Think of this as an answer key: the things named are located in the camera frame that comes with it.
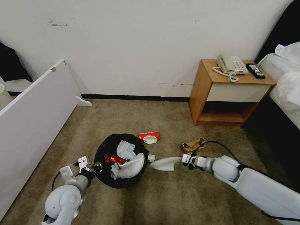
remote control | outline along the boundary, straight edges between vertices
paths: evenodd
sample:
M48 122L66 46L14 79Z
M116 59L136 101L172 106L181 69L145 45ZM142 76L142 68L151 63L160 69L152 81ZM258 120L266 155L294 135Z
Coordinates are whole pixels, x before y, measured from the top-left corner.
M253 63L247 63L246 68L252 73L256 79L264 79L266 76L260 71L260 69Z

beige carpet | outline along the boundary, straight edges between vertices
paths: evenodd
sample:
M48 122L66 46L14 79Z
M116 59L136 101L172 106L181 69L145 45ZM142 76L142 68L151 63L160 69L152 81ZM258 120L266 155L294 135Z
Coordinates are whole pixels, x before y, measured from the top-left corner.
M151 154L182 154L180 143L203 137L222 142L238 159L263 170L290 186L284 169L255 130L238 127L194 126L188 103L91 99L92 107L76 107L40 164L7 212L1 224L40 224L44 203L59 168L89 155L93 161L100 143L113 133L159 131L161 139L146 145ZM263 150L266 168L257 151ZM227 152L215 144L202 155L219 157ZM58 178L56 187L62 185ZM96 178L87 190L82 211L72 225L90 224L278 224L261 215L233 188L211 174L176 166L174 172L146 168L139 183L113 189Z

telephone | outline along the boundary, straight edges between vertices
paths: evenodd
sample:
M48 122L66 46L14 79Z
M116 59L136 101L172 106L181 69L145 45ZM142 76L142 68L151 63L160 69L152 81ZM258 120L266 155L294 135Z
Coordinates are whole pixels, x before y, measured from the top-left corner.
M246 66L238 56L229 56L222 53L217 57L217 64L219 67L213 67L212 70L228 77L228 81L232 83L240 80L234 75L248 73Z

coiled phone cord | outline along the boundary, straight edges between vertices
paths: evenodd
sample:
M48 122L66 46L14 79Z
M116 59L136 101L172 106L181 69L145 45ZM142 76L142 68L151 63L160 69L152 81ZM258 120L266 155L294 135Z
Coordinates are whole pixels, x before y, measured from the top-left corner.
M235 83L235 82L238 82L240 80L240 78L237 78L235 77L234 75L236 75L235 72L231 72L230 74L226 74L226 73L223 73L221 71L218 71L217 68L220 68L220 67L213 67L212 70L220 75L223 75L223 76L226 76L228 78L228 81L231 82L231 83Z

open shelf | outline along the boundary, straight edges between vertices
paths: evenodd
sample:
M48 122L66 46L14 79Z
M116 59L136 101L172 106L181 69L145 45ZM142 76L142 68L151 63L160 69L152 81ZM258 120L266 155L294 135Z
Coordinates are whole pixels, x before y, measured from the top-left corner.
M197 124L242 125L257 106L255 102L207 101Z

